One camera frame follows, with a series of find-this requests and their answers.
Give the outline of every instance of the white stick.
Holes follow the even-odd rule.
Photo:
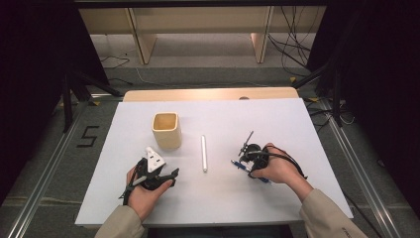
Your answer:
[[[139,179],[137,179],[137,180],[133,181],[133,186],[135,186],[135,185],[139,184],[140,182],[142,182],[142,181],[144,181],[144,180],[146,180],[146,179],[147,179],[147,177],[141,177],[141,178],[139,178]]]
[[[203,172],[207,173],[206,138],[201,136],[201,156],[203,158]]]

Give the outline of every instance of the hand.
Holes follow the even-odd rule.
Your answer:
[[[274,147],[273,143],[266,144],[270,153],[286,156],[283,151]],[[286,183],[301,201],[313,190],[312,185],[297,171],[291,162],[279,157],[270,156],[268,166],[252,172],[255,178],[266,178],[276,183]]]
[[[134,171],[135,168],[132,168],[127,173],[127,184],[130,182]],[[160,196],[167,191],[172,183],[173,180],[168,180],[155,190],[147,190],[137,185],[130,194],[128,205],[136,211],[140,220],[144,221],[151,214]]]

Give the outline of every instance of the black cable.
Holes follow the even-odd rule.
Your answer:
[[[332,109],[329,109],[329,110],[319,110],[319,111],[316,111],[316,112],[314,112],[314,113],[310,113],[309,114],[309,116],[310,117],[313,117],[313,116],[316,116],[316,115],[318,115],[318,114],[322,114],[322,113],[326,113],[326,112],[329,112],[329,113],[332,113],[333,112],[333,110]]]
[[[308,104],[306,105],[306,109],[308,110],[322,110],[321,108],[310,108],[309,106],[311,106],[314,103],[319,102],[322,99],[325,99],[326,97],[316,97],[316,99],[311,99],[311,98],[302,98],[304,102],[307,102]]]
[[[123,194],[119,197],[119,199],[123,198],[123,205],[128,205],[129,204],[130,194],[134,190],[133,181],[134,181],[134,178],[137,175],[137,170],[139,169],[140,166],[141,166],[141,161],[139,161],[136,164],[136,168],[133,171],[130,182],[127,184],[126,189],[124,190]]]
[[[276,153],[271,153],[271,152],[268,151],[267,147],[278,149],[279,151],[283,152],[285,154],[285,156],[279,155],[279,154],[276,154]],[[299,164],[297,164],[297,162],[289,154],[287,154],[285,151],[281,150],[280,148],[278,148],[276,146],[265,146],[264,148],[262,148],[262,151],[248,152],[248,154],[249,155],[256,154],[256,155],[274,156],[274,157],[277,157],[277,158],[287,160],[296,167],[297,171],[300,173],[301,176],[303,176],[305,179],[308,178],[303,173],[303,170],[300,168]]]
[[[120,64],[118,64],[118,65],[116,65],[116,66],[113,66],[113,67],[111,67],[111,68],[116,68],[116,67],[119,67],[119,66],[121,66],[121,65],[123,65],[123,64],[126,64],[127,62],[129,62],[129,61],[130,61],[130,59],[128,59],[128,58],[118,58],[118,57],[109,56],[109,57],[106,57],[105,59],[102,59],[102,60],[101,60],[101,62],[102,62],[102,61],[105,61],[105,60],[107,60],[107,59],[109,59],[109,58],[114,58],[114,59],[117,59],[117,60],[125,60],[124,62],[122,62],[122,63],[120,63]]]
[[[373,224],[370,222],[368,217],[362,212],[362,210],[356,205],[356,203],[342,190],[343,195],[348,199],[352,205],[355,207],[355,209],[361,214],[361,216],[364,218],[364,220],[367,222],[367,224],[370,226],[370,228],[376,233],[377,237],[381,238],[379,231],[373,226]]]
[[[283,11],[283,8],[282,8],[282,7],[281,7],[281,12],[283,12],[284,19],[285,19],[285,20],[286,20],[286,22],[287,22],[287,26],[289,26],[289,33],[288,33],[288,35],[287,35],[287,39],[286,39],[286,45],[287,45],[287,43],[288,43],[288,41],[289,41],[289,39],[290,39],[290,25],[289,25],[289,23],[288,23],[288,19],[286,18],[286,15],[284,14],[284,11]],[[286,70],[287,72],[289,72],[289,70],[287,69],[287,67],[286,67],[286,65],[285,65],[286,60],[284,59],[284,55],[285,55],[285,53],[286,53],[286,45],[284,45],[284,46],[283,46],[283,49],[281,50],[281,52],[282,52],[282,55],[281,55],[281,65],[283,66],[284,70]]]
[[[308,107],[308,108],[306,108],[307,110],[308,110],[308,112],[309,111],[312,111],[312,112],[318,112],[318,111],[322,111],[323,109],[321,109],[321,108],[312,108],[312,107]]]
[[[331,116],[327,116],[327,120],[324,122],[324,124],[322,124],[322,125],[314,124],[314,126],[319,126],[320,127],[320,128],[318,128],[318,130],[316,130],[317,134],[319,133],[319,131],[321,131],[322,128],[324,128],[326,125],[328,125],[328,123],[330,123],[330,119],[331,119]]]
[[[281,44],[281,45],[286,45],[287,47],[292,47],[292,48],[300,48],[302,51],[311,52],[311,49],[306,48],[304,46],[295,46],[295,45],[290,45],[290,44],[286,44],[286,43],[280,42],[280,41],[276,40],[271,34],[268,34],[268,37],[271,38],[271,41],[273,43]]]
[[[288,40],[289,39],[291,39],[291,41],[294,42],[295,49],[297,49],[297,53],[299,54],[300,59],[302,60],[303,64],[305,64],[305,62],[308,61],[308,56],[306,55],[306,53],[304,53],[303,50],[306,49],[306,48],[304,48],[301,45],[301,43],[309,36],[309,33],[312,31],[312,28],[315,25],[315,21],[318,18],[319,7],[317,8],[317,11],[316,11],[316,14],[315,14],[315,18],[314,18],[314,20],[313,20],[313,22],[312,22],[312,24],[311,24],[311,26],[310,26],[310,28],[308,30],[308,33],[305,35],[305,37],[300,42],[297,40],[297,35],[296,35],[297,30],[296,29],[297,29],[297,26],[298,26],[298,24],[300,22],[301,15],[302,15],[305,7],[303,7],[302,10],[300,10],[300,13],[299,13],[299,17],[297,19],[297,22],[296,22],[297,8],[296,7],[293,7],[292,8],[292,21],[291,21],[291,23],[290,23],[289,19],[286,17],[285,12],[284,12],[284,9],[282,7],[280,7],[280,9],[281,9],[281,12],[282,12],[282,14],[284,16],[284,19],[285,19],[286,23],[287,23],[287,27],[289,29],[288,38],[287,38],[287,42],[286,43],[288,43]],[[283,50],[281,51],[282,53],[285,53],[285,46],[286,45],[284,45]],[[284,67],[284,70],[287,71],[287,72],[289,72],[289,73],[291,73],[291,74],[293,74],[293,72],[291,72],[290,70],[288,70],[285,67],[285,62],[286,62],[286,59],[284,58],[284,56],[282,56],[281,57],[281,64]]]
[[[131,81],[126,81],[126,80],[124,80],[124,79],[121,79],[121,78],[118,78],[118,77],[111,77],[111,78],[108,78],[108,80],[119,80],[119,81],[123,81],[123,82],[125,82],[125,83],[127,83],[127,84],[130,84],[130,85],[134,85],[134,83],[133,82],[131,82]]]
[[[302,62],[298,61],[297,59],[295,59],[293,56],[291,56],[290,54],[288,54],[284,49],[281,49],[278,45],[275,44],[274,39],[272,38],[271,35],[268,35],[269,40],[272,42],[272,44],[274,45],[274,47],[280,51],[282,54],[284,54],[285,56],[289,57],[291,60],[297,62],[299,65],[301,65],[302,67],[306,68],[306,65],[303,64]],[[290,46],[288,43],[283,43],[284,47],[286,46]]]

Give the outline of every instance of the gray carpet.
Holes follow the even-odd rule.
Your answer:
[[[289,75],[279,68],[141,68],[139,72],[142,79],[149,83],[139,79],[135,68],[107,69],[106,72],[109,78],[119,78],[133,83],[130,85],[118,79],[111,80],[111,85],[122,92],[132,89],[256,86],[253,83],[273,86],[290,85]],[[94,87],[89,88],[93,93],[101,92]],[[313,96],[313,85],[302,87],[299,94],[301,97]],[[94,236],[96,230],[77,227],[74,225],[74,220],[99,159],[117,104],[118,101],[115,100],[101,100],[99,105],[91,105],[84,110],[74,136],[70,140],[25,237]],[[311,107],[319,108],[319,105],[315,103]],[[314,116],[313,121],[314,124],[323,124],[326,117],[320,114]],[[89,135],[96,136],[97,139],[92,147],[77,147],[90,143],[90,140],[81,138],[87,126],[98,126],[88,131]],[[36,186],[58,144],[62,128],[63,110],[58,106],[43,139],[39,142],[38,149],[28,161],[0,208],[0,237],[8,234],[26,198]],[[377,154],[372,150],[364,132],[357,122],[345,125],[344,129],[403,237],[419,237],[419,219],[398,191],[386,169],[376,162]],[[318,134],[340,186],[367,215],[376,229],[380,230],[330,126],[324,126]],[[361,215],[355,209],[353,211],[355,223],[368,237],[376,237]],[[294,237],[306,237],[303,223],[293,223],[290,227]]]

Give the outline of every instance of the aluminum rail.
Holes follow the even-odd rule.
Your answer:
[[[75,128],[77,128],[77,124],[79,122],[80,116],[82,115],[84,109],[86,109],[88,102],[79,102],[77,105],[76,111],[74,113],[74,122],[71,124],[70,128],[67,130],[66,133],[62,134],[61,139],[58,142],[58,145],[55,147],[55,150],[43,171],[37,185],[35,186],[33,192],[31,193],[30,197],[28,198],[27,202],[25,203],[24,207],[20,211],[18,217],[16,218],[15,222],[7,237],[15,238],[15,237],[23,237],[25,232],[27,231],[32,218],[35,215],[35,212],[38,209],[41,199],[43,198],[45,192],[47,191],[50,182],[53,178],[53,175],[58,167],[65,150],[68,147],[69,141],[71,140]]]
[[[322,100],[321,103],[323,109],[331,109],[331,106],[328,102],[325,102],[325,100]],[[353,173],[355,174],[356,180],[358,181],[359,186],[361,187],[367,202],[377,219],[377,222],[379,223],[383,235],[388,238],[401,237],[391,214],[374,188],[374,184],[371,182],[368,173],[365,171],[364,166],[359,160],[359,157],[356,155],[355,150],[353,150],[353,147],[343,128],[340,128],[335,120],[330,120],[329,124],[346,156],[347,161],[349,162]]]

